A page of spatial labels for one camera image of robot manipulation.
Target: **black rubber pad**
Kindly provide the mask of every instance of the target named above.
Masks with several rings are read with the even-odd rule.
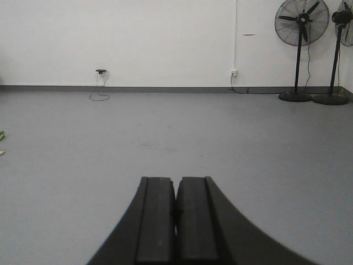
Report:
[[[148,178],[137,264],[170,264],[173,261],[175,230],[174,189],[169,178]]]
[[[176,199],[179,262],[218,264],[205,179],[184,177]]]

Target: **fan blade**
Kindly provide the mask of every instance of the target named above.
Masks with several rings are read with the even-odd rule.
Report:
[[[302,26],[302,34],[306,42],[308,42],[308,33],[307,33],[307,28],[305,26]]]
[[[287,17],[286,15],[280,15],[279,18],[284,19],[284,20],[288,20],[288,21],[297,21],[297,18]]]
[[[346,2],[344,2],[344,7],[346,8],[346,10],[351,10]]]
[[[307,12],[308,15],[310,15],[317,7],[318,5],[320,4],[319,1],[317,1]]]

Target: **fan guard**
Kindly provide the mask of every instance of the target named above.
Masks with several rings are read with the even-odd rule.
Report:
[[[343,0],[338,8],[339,12],[345,10],[344,3],[346,3],[349,6],[349,8],[352,10],[353,0]],[[338,27],[339,27],[339,24],[336,24],[335,25],[336,36],[338,33]],[[343,28],[342,36],[341,36],[341,43],[347,47],[353,46],[353,20],[351,20],[351,22],[348,23],[348,25],[345,28]]]
[[[308,12],[316,4],[317,6],[314,11],[309,14],[310,21],[303,26],[306,29],[308,41],[305,41],[303,38],[302,46],[317,41],[326,31],[330,20],[328,7],[322,0],[285,1],[277,11],[275,17],[275,29],[278,37],[289,45],[298,46],[301,27],[298,25],[297,21],[284,20],[281,19],[280,16],[298,18],[299,15]]]

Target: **green object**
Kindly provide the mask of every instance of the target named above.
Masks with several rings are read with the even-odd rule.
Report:
[[[5,131],[0,131],[0,141],[5,137]]]

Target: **baseboard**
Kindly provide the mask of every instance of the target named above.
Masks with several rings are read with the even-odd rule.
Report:
[[[55,92],[92,92],[101,89],[105,93],[222,93],[222,94],[279,94],[292,91],[292,87],[103,87],[90,86],[0,86],[0,91],[55,91]],[[326,94],[329,87],[299,87],[299,92]]]

